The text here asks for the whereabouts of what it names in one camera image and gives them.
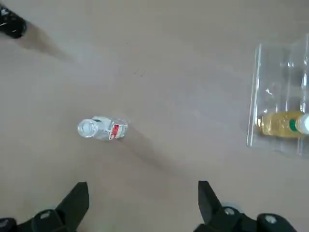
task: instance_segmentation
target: clear plastic bag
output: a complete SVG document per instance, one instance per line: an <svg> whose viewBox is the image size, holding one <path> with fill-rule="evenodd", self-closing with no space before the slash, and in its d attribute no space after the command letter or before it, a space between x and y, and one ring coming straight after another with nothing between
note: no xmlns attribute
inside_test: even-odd
<svg viewBox="0 0 309 232"><path fill-rule="evenodd" d="M261 44L255 55L247 146L309 158L309 136L261 135L257 119L272 112L309 113L309 34L290 45Z"/></svg>

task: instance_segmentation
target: yellow liquid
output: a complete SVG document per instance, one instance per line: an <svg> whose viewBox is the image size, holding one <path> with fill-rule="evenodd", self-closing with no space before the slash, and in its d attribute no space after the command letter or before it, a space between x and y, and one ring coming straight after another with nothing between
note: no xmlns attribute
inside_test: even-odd
<svg viewBox="0 0 309 232"><path fill-rule="evenodd" d="M305 137L304 134L293 131L290 128L290 121L292 119L297 121L303 114L304 113L299 111L266 114L258 119L258 126L260 127L261 133L264 135L284 138L303 138Z"/></svg>

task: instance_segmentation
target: red label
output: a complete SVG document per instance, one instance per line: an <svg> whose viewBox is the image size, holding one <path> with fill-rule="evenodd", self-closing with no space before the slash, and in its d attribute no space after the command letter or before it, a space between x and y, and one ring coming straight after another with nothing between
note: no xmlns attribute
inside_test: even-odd
<svg viewBox="0 0 309 232"><path fill-rule="evenodd" d="M117 137L118 130L119 130L119 125L115 124L112 128L110 139L114 139Z"/></svg>

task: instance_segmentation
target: oil bottle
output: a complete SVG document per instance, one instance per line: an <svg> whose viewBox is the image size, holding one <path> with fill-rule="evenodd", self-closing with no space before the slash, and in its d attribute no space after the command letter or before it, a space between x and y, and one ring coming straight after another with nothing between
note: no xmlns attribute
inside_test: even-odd
<svg viewBox="0 0 309 232"><path fill-rule="evenodd" d="M266 114L257 121L264 135L283 138L304 138L309 134L309 114L287 111Z"/></svg>

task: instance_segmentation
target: bottle label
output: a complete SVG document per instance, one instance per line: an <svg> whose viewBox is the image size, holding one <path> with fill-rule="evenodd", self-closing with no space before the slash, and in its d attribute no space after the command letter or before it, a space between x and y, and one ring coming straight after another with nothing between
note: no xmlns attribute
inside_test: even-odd
<svg viewBox="0 0 309 232"><path fill-rule="evenodd" d="M290 125L291 131L298 131L297 128L296 128L296 120L295 119L291 119L289 125Z"/></svg>
<svg viewBox="0 0 309 232"><path fill-rule="evenodd" d="M126 134L127 125L113 124L110 140L122 138Z"/></svg>

